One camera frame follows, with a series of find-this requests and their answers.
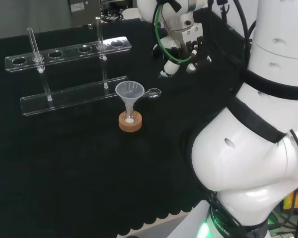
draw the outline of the screw hole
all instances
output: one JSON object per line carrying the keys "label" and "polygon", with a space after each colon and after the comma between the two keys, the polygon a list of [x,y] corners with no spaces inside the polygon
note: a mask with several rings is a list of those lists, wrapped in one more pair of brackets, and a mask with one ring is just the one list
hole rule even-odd
{"label": "screw hole", "polygon": [[225,139],[224,139],[224,142],[225,142],[225,144],[226,144],[229,148],[231,148],[231,149],[234,149],[234,148],[235,148],[235,145],[234,145],[234,143],[233,143],[231,140],[225,138]]}

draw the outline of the black strap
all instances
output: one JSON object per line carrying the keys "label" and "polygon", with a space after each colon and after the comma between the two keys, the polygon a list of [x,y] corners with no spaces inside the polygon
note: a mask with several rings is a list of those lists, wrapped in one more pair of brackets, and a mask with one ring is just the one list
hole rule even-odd
{"label": "black strap", "polygon": [[240,123],[272,143],[279,142],[286,135],[258,116],[237,97],[230,100],[227,108]]}
{"label": "black strap", "polygon": [[281,83],[276,83],[263,78],[256,73],[242,69],[240,71],[240,79],[256,90],[277,97],[288,100],[298,100],[298,87],[289,86]]}

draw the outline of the glass tube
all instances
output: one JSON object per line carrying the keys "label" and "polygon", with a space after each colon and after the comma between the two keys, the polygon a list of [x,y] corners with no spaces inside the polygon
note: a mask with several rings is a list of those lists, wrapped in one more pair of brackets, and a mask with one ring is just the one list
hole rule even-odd
{"label": "glass tube", "polygon": [[47,100],[48,100],[48,102],[51,102],[52,101],[52,96],[51,96],[49,84],[46,81],[46,75],[45,75],[45,72],[44,72],[45,66],[42,62],[42,58],[41,58],[38,46],[36,44],[36,40],[35,40],[35,37],[34,37],[34,34],[33,34],[33,29],[31,27],[28,27],[27,31],[28,31],[28,34],[29,34],[30,44],[31,44],[31,47],[32,47],[32,50],[33,50],[33,53],[34,53],[33,61],[35,61],[36,64],[37,64],[36,68],[40,73],[41,83],[42,83],[43,89],[45,91]]}
{"label": "glass tube", "polygon": [[98,37],[98,45],[96,48],[101,52],[99,55],[100,64],[101,64],[101,71],[103,74],[103,82],[104,82],[104,88],[108,89],[108,76],[107,76],[107,68],[106,68],[106,62],[107,62],[107,56],[103,53],[103,51],[106,49],[106,45],[104,44],[103,39],[103,32],[101,29],[101,18],[98,16],[95,18],[96,20],[96,27],[97,27],[97,37]]}
{"label": "glass tube", "polygon": [[42,62],[42,58],[40,56],[40,52],[39,52],[38,46],[36,44],[36,40],[35,40],[35,37],[34,37],[34,34],[33,34],[32,27],[28,27],[27,28],[27,31],[28,31],[28,35],[29,35],[29,40],[30,40],[30,44],[31,44],[31,47],[32,47],[32,51],[34,53],[33,61],[35,61],[37,63],[37,70],[40,73],[43,73],[43,71],[45,70],[45,67],[44,67],[44,64]]}

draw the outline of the black tablecloth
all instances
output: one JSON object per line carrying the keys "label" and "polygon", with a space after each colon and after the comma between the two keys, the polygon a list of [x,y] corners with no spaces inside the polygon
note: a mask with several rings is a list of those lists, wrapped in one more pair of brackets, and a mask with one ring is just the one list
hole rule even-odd
{"label": "black tablecloth", "polygon": [[[20,98],[43,89],[35,69],[6,72],[4,57],[30,52],[28,38],[0,40],[0,238],[111,238],[188,212],[203,199],[179,151],[180,136],[224,106],[239,85],[236,69],[214,51],[212,68],[193,75],[182,68],[159,79],[163,60],[151,57],[149,23],[103,28],[104,38],[126,36],[132,44],[108,56],[108,77],[126,75],[162,90],[161,98],[135,104],[143,116],[136,133],[118,127],[119,98],[24,117]],[[42,33],[37,43],[45,50],[95,38],[81,27]],[[51,65],[46,73],[51,90],[101,80],[97,59]]]}

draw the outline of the acrylic base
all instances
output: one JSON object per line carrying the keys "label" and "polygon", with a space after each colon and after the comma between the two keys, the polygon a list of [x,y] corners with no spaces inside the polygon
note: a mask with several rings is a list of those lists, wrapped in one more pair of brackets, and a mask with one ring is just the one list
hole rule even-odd
{"label": "acrylic base", "polygon": [[21,98],[22,114],[30,116],[116,97],[115,87],[118,83],[125,80],[128,80],[127,76],[109,79],[108,89],[104,89],[103,81],[99,81],[51,92],[52,101],[47,100],[45,93],[23,97]]}

